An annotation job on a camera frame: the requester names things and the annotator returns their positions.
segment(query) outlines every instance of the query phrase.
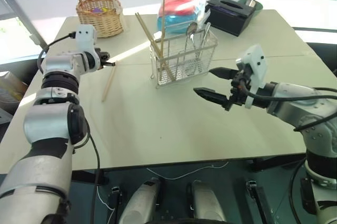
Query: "wooden chopstick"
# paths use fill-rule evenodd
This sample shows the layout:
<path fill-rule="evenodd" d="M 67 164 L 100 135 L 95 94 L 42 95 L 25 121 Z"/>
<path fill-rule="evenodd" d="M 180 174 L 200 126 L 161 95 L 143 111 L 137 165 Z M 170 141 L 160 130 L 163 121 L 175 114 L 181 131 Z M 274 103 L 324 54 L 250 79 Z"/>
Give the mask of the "wooden chopstick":
<path fill-rule="evenodd" d="M 163 0 L 163 7 L 162 7 L 162 37 L 160 39 L 160 53 L 161 57 L 164 57 L 164 37 L 165 37 L 165 0 Z M 160 64 L 160 71 L 159 71 L 159 80 L 162 81 L 162 70 L 163 64 Z"/>
<path fill-rule="evenodd" d="M 107 93 L 108 93 L 108 91 L 109 91 L 109 89 L 110 89 L 112 79 L 114 78 L 114 75 L 115 75 L 115 72 L 116 72 L 116 67 L 117 67 L 117 62 L 116 62 L 116 65 L 115 65 L 115 66 L 111 67 L 112 69 L 111 69 L 109 78 L 108 78 L 108 80 L 107 80 L 107 82 L 106 82 L 106 85 L 105 85 L 105 88 L 104 88 L 104 91 L 103 91 L 103 94 L 102 94 L 102 100 L 101 100 L 102 102 L 105 101 L 105 98 L 106 98 L 106 96 L 107 96 Z"/>
<path fill-rule="evenodd" d="M 139 14 L 139 13 L 135 13 L 135 15 L 136 15 L 136 17 L 137 17 L 137 19 L 138 19 L 138 21 L 139 21 L 141 27 L 143 28 L 144 33 L 145 33 L 145 35 L 147 36 L 147 39 L 150 40 L 150 43 L 151 43 L 152 47 L 154 48 L 155 52 L 157 53 L 158 57 L 159 57 L 160 59 L 164 59 L 164 57 L 162 56 L 161 51 L 160 51 L 160 49 L 159 49 L 157 43 L 154 41 L 154 39 L 153 39 L 151 33 L 148 31 L 148 29 L 147 29 L 147 27 L 146 27 L 146 25 L 145 25 L 143 19 L 141 18 L 140 14 Z M 171 81 L 175 81 L 175 78 L 174 78 L 174 76 L 173 76 L 173 74 L 172 74 L 172 72 L 171 72 L 171 69 L 170 69 L 169 66 L 167 65 L 166 61 L 163 61 L 163 66 L 164 66 L 164 69 L 166 70 L 166 72 L 167 72 L 169 78 L 171 79 Z"/>

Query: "metal utensil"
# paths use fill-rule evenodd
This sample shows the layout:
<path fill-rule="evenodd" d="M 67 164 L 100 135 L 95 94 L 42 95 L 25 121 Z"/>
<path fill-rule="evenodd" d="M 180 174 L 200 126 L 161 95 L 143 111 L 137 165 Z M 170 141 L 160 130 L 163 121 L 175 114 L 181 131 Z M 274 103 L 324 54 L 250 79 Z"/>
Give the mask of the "metal utensil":
<path fill-rule="evenodd" d="M 160 39 L 160 58 L 164 58 L 164 37 L 165 37 L 165 0 L 163 0 L 163 14 L 162 14 L 162 36 Z M 162 72 L 163 70 L 163 64 L 160 64 L 160 73 L 159 73 L 159 79 L 162 81 Z"/>
<path fill-rule="evenodd" d="M 188 38 L 190 38 L 191 41 L 192 41 L 192 44 L 193 44 L 193 48 L 194 48 L 195 50 L 196 50 L 196 46 L 195 46 L 195 44 L 194 44 L 194 39 L 193 39 L 193 37 L 194 37 L 194 33 L 196 32 L 197 29 L 198 29 L 198 23 L 196 23 L 196 22 L 191 22 L 191 23 L 189 24 L 189 26 L 187 27 L 187 30 L 186 30 L 186 45 L 187 45 L 187 40 L 188 40 Z M 194 65 L 194 64 L 196 64 L 195 61 L 191 62 L 191 63 L 187 66 L 185 72 L 186 72 L 186 74 L 187 74 L 188 76 L 194 74 L 194 71 L 195 71 L 195 70 L 193 71 L 193 68 L 194 68 L 193 65 Z"/>
<path fill-rule="evenodd" d="M 200 42 L 200 48 L 204 47 L 205 45 L 206 37 L 209 33 L 210 27 L 211 27 L 211 23 L 210 22 L 206 23 L 205 29 L 204 29 L 204 36 Z M 195 53 L 195 70 L 196 70 L 196 67 L 198 67 L 198 71 L 202 72 L 202 65 L 201 65 L 202 63 L 200 61 L 200 54 L 201 54 L 201 51 Z"/>
<path fill-rule="evenodd" d="M 139 24 L 140 24 L 141 27 L 143 28 L 144 33 L 145 33 L 145 35 L 147 36 L 147 39 L 150 40 L 150 43 L 151 43 L 152 47 L 153 47 L 154 50 L 156 51 L 157 56 L 158 56 L 160 59 L 163 60 L 162 62 L 163 62 L 164 69 L 166 70 L 166 72 L 167 72 L 168 76 L 170 77 L 171 81 L 175 81 L 175 78 L 174 78 L 174 76 L 173 76 L 173 74 L 172 74 L 172 72 L 171 72 L 171 69 L 170 69 L 169 65 L 168 65 L 167 62 L 164 60 L 164 57 L 161 57 L 161 56 L 162 56 L 161 51 L 160 51 L 160 49 L 159 49 L 157 43 L 154 41 L 154 39 L 153 39 L 153 37 L 152 37 L 150 31 L 148 31 L 148 29 L 147 29 L 147 27 L 146 27 L 146 25 L 145 25 L 145 23 L 144 23 L 142 17 L 140 16 L 140 14 L 139 14 L 138 12 L 135 13 L 135 15 L 136 15 L 136 17 L 137 17 L 137 19 L 138 19 L 138 21 L 139 21 Z"/>

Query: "green bowl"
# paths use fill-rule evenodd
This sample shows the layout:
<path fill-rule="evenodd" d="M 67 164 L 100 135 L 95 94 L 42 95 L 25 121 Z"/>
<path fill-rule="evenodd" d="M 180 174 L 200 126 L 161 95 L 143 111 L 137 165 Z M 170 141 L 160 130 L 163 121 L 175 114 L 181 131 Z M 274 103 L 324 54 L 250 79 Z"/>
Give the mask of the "green bowl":
<path fill-rule="evenodd" d="M 258 2 L 257 0 L 255 0 L 255 1 L 256 1 L 256 8 L 255 8 L 253 17 L 258 15 L 261 12 L 261 10 L 263 9 L 263 5 L 260 2 Z M 245 4 L 246 0 L 239 0 L 238 2 L 241 3 L 241 4 Z"/>

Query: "black tissue box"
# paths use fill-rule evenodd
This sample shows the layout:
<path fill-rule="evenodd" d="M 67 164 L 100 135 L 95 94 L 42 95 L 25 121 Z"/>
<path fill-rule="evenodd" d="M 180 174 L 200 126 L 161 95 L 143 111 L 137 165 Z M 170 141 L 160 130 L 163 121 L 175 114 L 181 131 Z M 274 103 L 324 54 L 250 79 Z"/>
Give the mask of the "black tissue box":
<path fill-rule="evenodd" d="M 255 8 L 232 0 L 210 0 L 206 11 L 211 10 L 207 22 L 211 26 L 239 36 L 250 22 Z"/>

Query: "colorful object in basket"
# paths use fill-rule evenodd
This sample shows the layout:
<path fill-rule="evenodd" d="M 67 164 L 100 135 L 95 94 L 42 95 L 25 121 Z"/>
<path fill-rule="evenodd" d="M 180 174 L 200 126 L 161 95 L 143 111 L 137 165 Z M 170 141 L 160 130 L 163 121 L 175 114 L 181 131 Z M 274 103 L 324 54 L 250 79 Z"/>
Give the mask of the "colorful object in basket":
<path fill-rule="evenodd" d="M 185 33 L 190 22 L 200 20 L 205 12 L 206 0 L 165 0 L 165 32 Z M 158 30 L 161 30 L 163 6 L 157 18 Z"/>
<path fill-rule="evenodd" d="M 103 11 L 99 7 L 94 8 L 93 10 L 91 10 L 91 12 L 92 13 L 103 13 Z"/>

